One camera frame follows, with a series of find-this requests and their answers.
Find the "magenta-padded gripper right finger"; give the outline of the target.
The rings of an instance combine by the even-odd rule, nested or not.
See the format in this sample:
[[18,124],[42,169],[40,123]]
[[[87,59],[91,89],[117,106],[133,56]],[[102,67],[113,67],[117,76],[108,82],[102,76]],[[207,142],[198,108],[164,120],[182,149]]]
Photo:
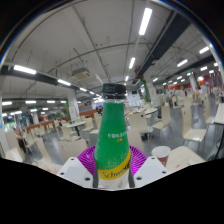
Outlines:
[[170,174],[155,156],[147,156],[134,146],[130,147],[130,151],[131,160],[128,177],[130,188],[143,187]]

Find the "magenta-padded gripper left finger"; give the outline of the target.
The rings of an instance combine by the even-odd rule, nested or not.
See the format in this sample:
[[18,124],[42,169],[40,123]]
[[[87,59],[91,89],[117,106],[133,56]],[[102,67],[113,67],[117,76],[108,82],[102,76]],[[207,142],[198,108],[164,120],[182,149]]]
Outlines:
[[78,157],[70,157],[57,175],[84,188],[97,188],[98,177],[94,151],[95,147],[91,146]]

